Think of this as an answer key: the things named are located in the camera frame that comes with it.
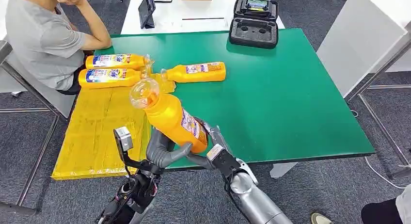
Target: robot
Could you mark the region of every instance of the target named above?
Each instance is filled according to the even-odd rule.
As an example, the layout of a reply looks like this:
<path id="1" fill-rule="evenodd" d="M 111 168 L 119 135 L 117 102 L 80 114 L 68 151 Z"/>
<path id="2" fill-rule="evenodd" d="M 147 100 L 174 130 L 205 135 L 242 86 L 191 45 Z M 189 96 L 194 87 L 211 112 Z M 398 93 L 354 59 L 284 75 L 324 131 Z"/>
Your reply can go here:
<path id="1" fill-rule="evenodd" d="M 251 224 L 292 224 L 281 209 L 257 187 L 258 181 L 248 165 L 233 156 L 220 128 L 197 120 L 205 127 L 213 143 L 206 157 L 190 153 L 191 143 L 173 151 L 174 142 L 154 129 L 146 150 L 147 159 L 134 161 L 127 154 L 133 147 L 130 132 L 126 127 L 113 131 L 121 160 L 126 166 L 128 181 L 118 189 L 96 223 L 139 224 L 155 205 L 164 168 L 187 156 L 199 166 L 221 172 L 231 200 Z M 128 166 L 137 168 L 137 172 L 132 175 Z M 233 195 L 240 200 L 240 205 L 235 202 Z"/>

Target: gray carpet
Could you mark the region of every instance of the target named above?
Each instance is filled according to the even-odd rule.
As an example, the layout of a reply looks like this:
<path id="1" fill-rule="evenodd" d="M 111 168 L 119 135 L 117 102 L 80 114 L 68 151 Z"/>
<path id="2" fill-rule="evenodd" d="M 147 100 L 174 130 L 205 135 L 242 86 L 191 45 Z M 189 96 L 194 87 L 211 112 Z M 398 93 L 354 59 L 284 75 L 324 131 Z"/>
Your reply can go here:
<path id="1" fill-rule="evenodd" d="M 280 16 L 287 28 L 302 28 L 315 49 L 318 48 L 333 20 L 344 4 L 342 0 L 277 0 Z M 126 13 L 126 2 L 90 0 L 103 18 L 110 33 L 120 33 Z M 68 16 L 82 31 L 84 19 L 73 7 L 64 7 Z M 380 79 L 383 84 L 411 83 L 411 73 L 391 73 Z M 366 97 L 375 107 L 387 129 L 406 152 L 411 136 L 411 90 L 401 92 L 372 91 Z M 41 107 L 30 94 L 14 98 L 0 94 L 0 108 Z M 364 105 L 353 99 L 358 121 L 378 154 L 371 164 L 386 174 L 400 164 Z M 38 154 L 38 147 L 52 122 L 52 115 L 0 115 L 0 200 L 16 202 L 25 178 Z M 66 124 L 60 122 L 32 188 L 25 201 L 28 207 L 41 207 L 32 217 L 0 213 L 5 224 L 89 224 L 123 182 L 123 177 L 54 181 L 49 178 L 63 142 Z M 253 166 L 260 188 L 296 224 L 308 224 L 310 213 L 321 212 L 336 224 L 360 224 L 361 208 L 370 202 L 392 199 L 401 193 L 377 177 L 363 158 L 300 162 L 284 177 L 269 177 L 270 165 Z M 393 181 L 407 185 L 411 176 Z M 223 191 L 220 175 L 206 170 L 171 172 L 163 176 L 158 203 L 144 223 L 151 224 L 245 224 L 246 220 L 231 204 Z"/>

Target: pants leg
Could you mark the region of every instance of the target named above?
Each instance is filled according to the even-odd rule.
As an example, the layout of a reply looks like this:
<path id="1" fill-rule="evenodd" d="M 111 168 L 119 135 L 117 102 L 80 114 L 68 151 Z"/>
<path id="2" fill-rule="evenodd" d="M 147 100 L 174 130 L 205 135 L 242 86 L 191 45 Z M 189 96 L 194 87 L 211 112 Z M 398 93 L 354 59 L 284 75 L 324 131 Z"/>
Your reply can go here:
<path id="1" fill-rule="evenodd" d="M 73 85 L 71 85 L 71 87 L 68 90 L 65 90 L 65 91 L 57 90 L 57 91 L 64 95 L 77 95 L 78 93 L 80 93 L 81 86 L 79 84 L 79 73 L 82 69 L 83 69 L 83 66 L 77 69 L 73 73 Z"/>
<path id="2" fill-rule="evenodd" d="M 361 210 L 361 219 L 364 224 L 403 224 L 395 205 L 395 198 L 365 205 Z"/>

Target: shoe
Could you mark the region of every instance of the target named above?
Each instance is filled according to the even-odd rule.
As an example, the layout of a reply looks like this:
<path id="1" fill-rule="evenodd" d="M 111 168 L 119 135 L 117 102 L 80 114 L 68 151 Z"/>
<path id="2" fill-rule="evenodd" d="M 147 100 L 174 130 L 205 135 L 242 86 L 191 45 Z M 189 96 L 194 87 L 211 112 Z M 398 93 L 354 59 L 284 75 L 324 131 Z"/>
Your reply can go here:
<path id="1" fill-rule="evenodd" d="M 312 224 L 333 224 L 333 222 L 326 218 L 325 216 L 319 213 L 311 214 L 311 223 Z"/>

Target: orange bottle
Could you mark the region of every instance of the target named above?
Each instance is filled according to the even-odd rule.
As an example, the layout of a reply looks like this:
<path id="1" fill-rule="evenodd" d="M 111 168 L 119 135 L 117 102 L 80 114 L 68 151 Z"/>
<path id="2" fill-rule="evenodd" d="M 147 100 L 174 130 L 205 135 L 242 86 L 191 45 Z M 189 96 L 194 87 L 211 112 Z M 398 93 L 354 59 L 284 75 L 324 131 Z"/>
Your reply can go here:
<path id="1" fill-rule="evenodd" d="M 176 82 L 209 82 L 225 79 L 225 64 L 223 62 L 177 65 L 161 70 L 163 78 Z"/>
<path id="2" fill-rule="evenodd" d="M 133 69 L 84 69 L 79 84 L 84 89 L 131 87 L 141 80 L 141 72 Z"/>
<path id="3" fill-rule="evenodd" d="M 208 145 L 207 133 L 181 106 L 180 100 L 166 93 L 159 92 L 154 79 L 143 79 L 130 91 L 131 104 L 143 109 L 148 121 L 160 132 L 178 145 L 191 142 L 193 153 L 201 153 Z"/>
<path id="4" fill-rule="evenodd" d="M 87 69 L 129 68 L 137 70 L 149 61 L 149 55 L 144 57 L 136 54 L 108 54 L 88 56 L 85 64 Z"/>

